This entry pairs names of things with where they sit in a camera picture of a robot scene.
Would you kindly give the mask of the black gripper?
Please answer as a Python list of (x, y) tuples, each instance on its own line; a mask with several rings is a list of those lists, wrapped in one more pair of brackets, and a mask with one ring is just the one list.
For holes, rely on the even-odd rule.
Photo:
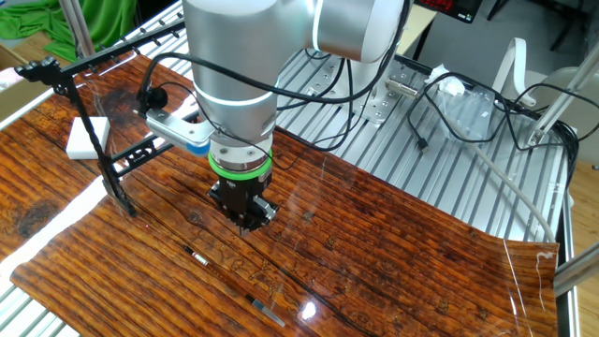
[(263, 198), (270, 182), (271, 173), (250, 179), (220, 175), (219, 182), (211, 187), (208, 195), (232, 224), (251, 232), (267, 226), (278, 212), (276, 204)]

